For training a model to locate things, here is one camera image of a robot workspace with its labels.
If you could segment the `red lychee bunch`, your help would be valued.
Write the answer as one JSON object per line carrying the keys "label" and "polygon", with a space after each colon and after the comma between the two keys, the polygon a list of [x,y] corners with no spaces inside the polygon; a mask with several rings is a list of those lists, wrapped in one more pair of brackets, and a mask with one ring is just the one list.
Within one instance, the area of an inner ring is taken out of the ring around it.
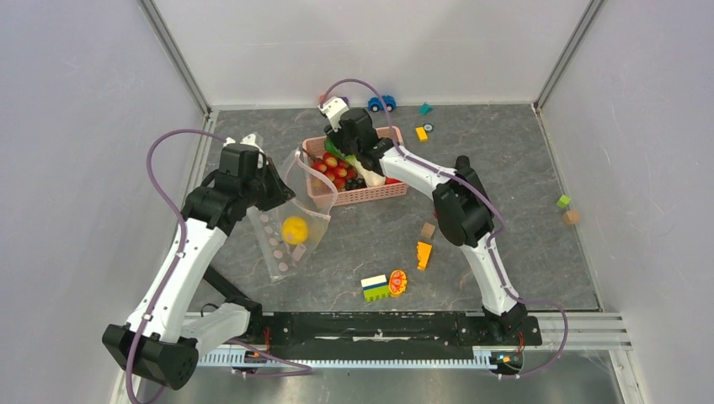
{"label": "red lychee bunch", "polygon": [[348,168],[346,163],[338,162],[336,156],[325,152],[321,158],[316,158],[311,164],[312,168],[324,174],[338,191],[343,191],[348,178],[356,178],[353,168]]}

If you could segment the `yellow lemon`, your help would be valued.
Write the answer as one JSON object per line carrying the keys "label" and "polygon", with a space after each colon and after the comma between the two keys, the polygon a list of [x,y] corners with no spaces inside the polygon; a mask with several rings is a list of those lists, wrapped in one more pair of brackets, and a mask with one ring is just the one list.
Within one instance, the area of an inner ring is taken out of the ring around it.
{"label": "yellow lemon", "polygon": [[296,246],[307,240],[309,237],[309,227],[304,219],[293,215],[283,221],[281,233],[286,243]]}

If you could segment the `clear zip top bag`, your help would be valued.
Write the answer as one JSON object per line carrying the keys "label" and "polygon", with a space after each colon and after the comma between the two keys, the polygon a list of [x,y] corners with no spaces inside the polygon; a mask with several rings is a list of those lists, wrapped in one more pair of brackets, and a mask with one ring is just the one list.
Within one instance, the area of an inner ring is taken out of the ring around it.
{"label": "clear zip top bag", "polygon": [[[328,185],[331,192],[336,194],[338,190],[324,174],[312,168],[311,162],[303,147],[291,151],[277,168],[296,197],[272,210],[248,209],[247,218],[253,226],[269,277],[273,281],[291,275],[306,266],[308,258],[322,240],[331,220],[330,210],[333,205],[318,207],[307,194],[307,180],[320,179]],[[283,221],[293,215],[304,219],[309,227],[307,240],[296,246],[286,243],[281,233]]]}

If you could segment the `green white bok choy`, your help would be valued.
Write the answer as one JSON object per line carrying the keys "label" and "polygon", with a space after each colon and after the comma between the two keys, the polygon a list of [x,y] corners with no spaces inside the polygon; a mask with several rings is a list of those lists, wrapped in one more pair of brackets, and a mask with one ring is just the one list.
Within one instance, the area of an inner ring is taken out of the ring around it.
{"label": "green white bok choy", "polygon": [[326,152],[330,152],[337,157],[338,162],[346,163],[348,168],[353,168],[355,177],[363,179],[367,187],[371,188],[386,184],[385,177],[365,168],[356,156],[344,155],[329,139],[326,139],[323,145]]}

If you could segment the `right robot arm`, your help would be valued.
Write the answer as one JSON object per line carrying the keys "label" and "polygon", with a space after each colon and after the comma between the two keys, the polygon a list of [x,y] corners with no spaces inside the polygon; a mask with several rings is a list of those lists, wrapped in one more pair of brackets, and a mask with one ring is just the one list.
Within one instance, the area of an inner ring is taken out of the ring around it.
{"label": "right robot arm", "polygon": [[419,157],[399,141],[378,136],[365,109],[323,108],[321,114],[328,139],[343,154],[432,200],[441,234],[460,248],[477,280],[488,336],[496,343],[515,338],[527,309],[504,270],[494,236],[496,210],[468,158],[459,156],[449,168]]}

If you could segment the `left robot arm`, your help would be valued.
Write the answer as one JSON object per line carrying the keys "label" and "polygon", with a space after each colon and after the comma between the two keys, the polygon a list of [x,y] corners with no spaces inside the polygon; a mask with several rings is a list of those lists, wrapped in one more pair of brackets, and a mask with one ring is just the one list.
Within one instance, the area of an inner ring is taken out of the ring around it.
{"label": "left robot arm", "polygon": [[[102,343],[130,375],[181,389],[203,356],[231,338],[254,343],[264,334],[262,306],[210,269],[246,214],[276,208],[295,196],[266,157],[255,134],[227,139],[218,169],[186,198],[174,243],[150,289],[122,325],[110,324]],[[192,325],[184,322],[202,279],[226,300]]]}

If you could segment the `blue toy car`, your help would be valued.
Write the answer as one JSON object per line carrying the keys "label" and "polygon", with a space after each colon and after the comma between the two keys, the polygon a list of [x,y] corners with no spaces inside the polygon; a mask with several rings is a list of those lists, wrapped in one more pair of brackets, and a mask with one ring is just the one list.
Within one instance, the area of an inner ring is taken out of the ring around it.
{"label": "blue toy car", "polygon": [[372,112],[392,112],[397,107],[396,100],[391,95],[374,96],[369,99],[367,108]]}

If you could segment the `black grape bunch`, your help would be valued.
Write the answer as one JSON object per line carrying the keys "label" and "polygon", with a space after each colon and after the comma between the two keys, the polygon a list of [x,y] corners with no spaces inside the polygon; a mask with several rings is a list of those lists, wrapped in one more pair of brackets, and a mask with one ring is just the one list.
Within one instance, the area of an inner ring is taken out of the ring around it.
{"label": "black grape bunch", "polygon": [[346,191],[365,189],[367,187],[366,181],[363,178],[348,178],[345,182],[344,189]]}

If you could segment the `yellow rectangular block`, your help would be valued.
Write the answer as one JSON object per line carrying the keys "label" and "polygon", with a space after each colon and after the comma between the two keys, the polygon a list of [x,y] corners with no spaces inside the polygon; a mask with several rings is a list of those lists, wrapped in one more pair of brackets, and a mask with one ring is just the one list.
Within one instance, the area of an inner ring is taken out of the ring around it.
{"label": "yellow rectangular block", "polygon": [[429,139],[428,133],[424,127],[417,127],[415,129],[415,133],[420,142],[426,142]]}

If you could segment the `black microphone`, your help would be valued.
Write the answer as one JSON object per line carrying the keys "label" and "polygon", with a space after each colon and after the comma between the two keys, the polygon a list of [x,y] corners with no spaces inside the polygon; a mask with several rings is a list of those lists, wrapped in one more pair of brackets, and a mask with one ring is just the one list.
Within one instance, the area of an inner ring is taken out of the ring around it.
{"label": "black microphone", "polygon": [[460,155],[456,158],[455,170],[457,172],[463,172],[464,170],[471,168],[471,161],[468,156]]}

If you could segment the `white blue green brick stack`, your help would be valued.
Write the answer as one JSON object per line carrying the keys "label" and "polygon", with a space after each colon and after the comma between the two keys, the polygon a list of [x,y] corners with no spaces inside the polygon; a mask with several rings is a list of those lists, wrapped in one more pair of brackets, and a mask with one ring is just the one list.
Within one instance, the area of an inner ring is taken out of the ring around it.
{"label": "white blue green brick stack", "polygon": [[384,299],[390,296],[388,279],[384,274],[372,276],[360,281],[365,301]]}

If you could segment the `orange round patterned toy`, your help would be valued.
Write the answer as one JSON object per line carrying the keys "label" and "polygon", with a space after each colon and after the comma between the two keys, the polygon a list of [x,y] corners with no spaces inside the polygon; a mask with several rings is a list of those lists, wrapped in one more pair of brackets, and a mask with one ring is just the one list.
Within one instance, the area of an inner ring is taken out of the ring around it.
{"label": "orange round patterned toy", "polygon": [[401,269],[392,271],[388,281],[389,293],[391,297],[402,295],[407,288],[408,278],[406,273]]}

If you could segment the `green cube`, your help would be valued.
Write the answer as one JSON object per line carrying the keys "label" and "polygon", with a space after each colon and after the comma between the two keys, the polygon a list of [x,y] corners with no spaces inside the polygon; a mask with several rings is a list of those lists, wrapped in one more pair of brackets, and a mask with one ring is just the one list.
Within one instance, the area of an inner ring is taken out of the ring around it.
{"label": "green cube", "polygon": [[562,194],[557,200],[556,205],[561,209],[566,209],[570,205],[570,203],[571,198],[566,194]]}

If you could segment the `tan wooden cube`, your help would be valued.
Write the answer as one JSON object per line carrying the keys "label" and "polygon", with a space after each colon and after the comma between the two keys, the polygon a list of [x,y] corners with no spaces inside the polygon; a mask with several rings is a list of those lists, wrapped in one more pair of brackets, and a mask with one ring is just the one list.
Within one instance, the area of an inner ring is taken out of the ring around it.
{"label": "tan wooden cube", "polygon": [[562,221],[568,226],[575,226],[581,221],[581,215],[577,210],[566,210],[562,214]]}

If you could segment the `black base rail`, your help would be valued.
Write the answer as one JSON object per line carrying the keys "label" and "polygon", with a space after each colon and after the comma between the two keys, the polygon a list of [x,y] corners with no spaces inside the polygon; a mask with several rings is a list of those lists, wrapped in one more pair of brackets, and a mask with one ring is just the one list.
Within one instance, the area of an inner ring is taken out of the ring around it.
{"label": "black base rail", "polygon": [[543,343],[533,316],[502,326],[467,311],[276,311],[255,317],[240,337],[282,359],[467,359],[475,347]]}

